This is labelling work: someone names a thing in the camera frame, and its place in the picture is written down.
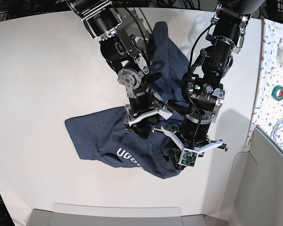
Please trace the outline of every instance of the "white tabletop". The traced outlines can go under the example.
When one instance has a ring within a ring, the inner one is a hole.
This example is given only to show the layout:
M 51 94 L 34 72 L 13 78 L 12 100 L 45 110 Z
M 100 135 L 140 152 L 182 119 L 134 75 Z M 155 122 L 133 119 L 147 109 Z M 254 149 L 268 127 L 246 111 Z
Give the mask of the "white tabletop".
M 213 13 L 144 10 L 149 23 L 166 21 L 169 37 L 187 56 Z M 244 47 L 222 79 L 225 103 L 211 139 L 229 151 L 205 153 L 195 168 L 160 179 L 140 168 L 115 169 L 80 160 L 68 118 L 123 106 L 125 88 L 72 12 L 0 23 L 0 193 L 15 222 L 54 203 L 104 207 L 180 207 L 182 215 L 219 212 L 235 155 L 243 151 L 256 92 L 261 21 L 252 19 Z M 210 43 L 204 37 L 194 56 Z

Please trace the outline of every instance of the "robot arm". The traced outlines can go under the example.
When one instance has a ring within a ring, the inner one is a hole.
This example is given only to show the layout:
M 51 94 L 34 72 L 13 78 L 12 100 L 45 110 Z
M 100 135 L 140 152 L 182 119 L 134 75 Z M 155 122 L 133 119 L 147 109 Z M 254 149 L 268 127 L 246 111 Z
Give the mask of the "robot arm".
M 150 34 L 140 23 L 135 11 L 119 8 L 118 2 L 69 0 L 67 3 L 81 18 L 90 36 L 93 39 L 100 38 L 102 55 L 117 73 L 119 83 L 126 87 L 130 105 L 125 106 L 125 124 L 129 129 L 135 129 L 142 138 L 147 138 L 150 127 L 148 118 L 159 114 L 167 120 L 172 116 L 172 109 L 176 110 L 179 106 L 172 101 L 163 103 L 155 91 L 149 90 L 149 82 L 146 81 L 150 65 L 146 36 L 149 39 Z M 138 2 L 144 3 L 142 0 L 131 2 L 135 2 L 135 7 L 141 6 L 137 5 Z M 227 150 L 222 140 L 211 141 L 207 133 L 210 124 L 216 121 L 224 101 L 225 91 L 220 81 L 233 64 L 232 53 L 239 53 L 243 46 L 251 14 L 263 2 L 264 0 L 220 0 L 211 25 L 206 29 L 206 39 L 212 45 L 203 48 L 192 64 L 196 41 L 188 72 L 182 78 L 182 94 L 188 107 L 181 111 L 184 117 L 181 127 L 176 131 L 164 126 L 155 129 L 173 140 L 179 168 L 194 166 L 197 158 L 209 149 L 219 147 Z M 131 24 L 137 24 L 140 34 L 128 32 Z M 138 44 L 138 35 L 142 36 L 144 45 Z M 200 66 L 202 78 L 194 73 Z

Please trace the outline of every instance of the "white cable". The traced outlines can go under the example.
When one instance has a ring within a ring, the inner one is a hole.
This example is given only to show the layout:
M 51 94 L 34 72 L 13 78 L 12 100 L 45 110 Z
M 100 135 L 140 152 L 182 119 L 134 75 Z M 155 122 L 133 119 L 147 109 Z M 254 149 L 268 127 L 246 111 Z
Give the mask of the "white cable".
M 283 147 L 283 142 L 278 142 L 277 141 L 277 133 L 279 131 L 279 129 L 281 129 L 283 127 L 283 118 L 280 119 L 276 124 L 275 127 L 273 128 L 273 131 L 270 134 L 270 137 L 275 141 L 275 143 L 277 145 L 279 145 L 279 147 Z

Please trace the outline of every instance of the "green circuit board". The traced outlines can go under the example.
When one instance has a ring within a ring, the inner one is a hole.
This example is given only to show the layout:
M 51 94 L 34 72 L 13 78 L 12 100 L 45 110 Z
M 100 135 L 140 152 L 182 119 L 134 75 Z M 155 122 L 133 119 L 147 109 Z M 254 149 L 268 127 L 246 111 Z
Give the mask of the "green circuit board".
M 181 164 L 186 166 L 194 166 L 197 154 L 194 152 L 184 151 Z

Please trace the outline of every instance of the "tape roll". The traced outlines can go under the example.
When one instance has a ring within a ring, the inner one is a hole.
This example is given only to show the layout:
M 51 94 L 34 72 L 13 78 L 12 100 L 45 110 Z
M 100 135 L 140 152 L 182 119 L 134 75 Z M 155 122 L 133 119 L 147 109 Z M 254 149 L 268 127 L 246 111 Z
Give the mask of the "tape roll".
M 283 100 L 283 87 L 282 86 L 276 86 L 273 89 L 272 97 L 277 101 Z

